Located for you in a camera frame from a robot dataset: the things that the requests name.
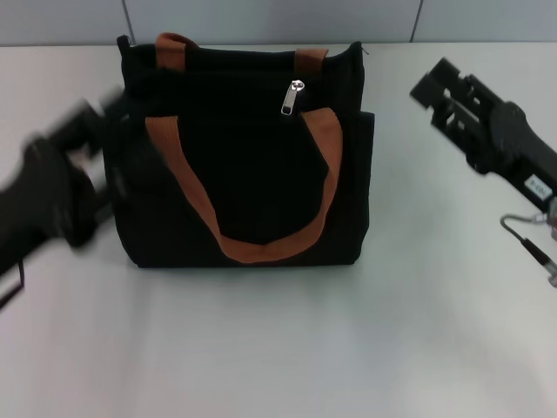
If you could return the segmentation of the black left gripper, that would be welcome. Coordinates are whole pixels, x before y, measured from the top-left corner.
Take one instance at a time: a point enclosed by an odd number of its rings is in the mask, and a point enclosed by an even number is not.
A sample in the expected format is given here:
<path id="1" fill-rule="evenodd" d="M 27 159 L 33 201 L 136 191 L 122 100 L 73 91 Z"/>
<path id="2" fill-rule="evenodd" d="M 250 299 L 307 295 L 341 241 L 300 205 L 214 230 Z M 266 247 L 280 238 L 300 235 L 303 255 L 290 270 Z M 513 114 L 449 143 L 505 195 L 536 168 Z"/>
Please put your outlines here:
<path id="1" fill-rule="evenodd" d="M 109 126 L 126 113 L 117 87 L 99 107 L 82 99 L 49 130 L 33 134 L 13 182 L 1 191 L 1 273 L 50 239 L 72 247 L 91 239 L 97 222 L 97 194 L 90 178 L 63 151 L 99 151 Z"/>

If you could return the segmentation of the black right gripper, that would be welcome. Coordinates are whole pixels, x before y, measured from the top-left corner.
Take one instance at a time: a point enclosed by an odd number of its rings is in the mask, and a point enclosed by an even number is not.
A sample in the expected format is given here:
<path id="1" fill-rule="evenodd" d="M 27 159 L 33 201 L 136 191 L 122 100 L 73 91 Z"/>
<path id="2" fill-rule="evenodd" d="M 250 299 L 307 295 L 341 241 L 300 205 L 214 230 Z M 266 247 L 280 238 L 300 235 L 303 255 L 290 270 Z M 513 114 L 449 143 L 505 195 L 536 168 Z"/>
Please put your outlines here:
<path id="1" fill-rule="evenodd" d="M 556 151 L 535 134 L 517 104 L 503 103 L 477 77 L 462 76 L 444 57 L 410 96 L 433 111 L 431 125 L 465 155 L 477 173 L 497 174 L 534 206 L 550 206 L 556 197 Z M 492 109 L 487 135 L 486 127 L 470 111 Z"/>

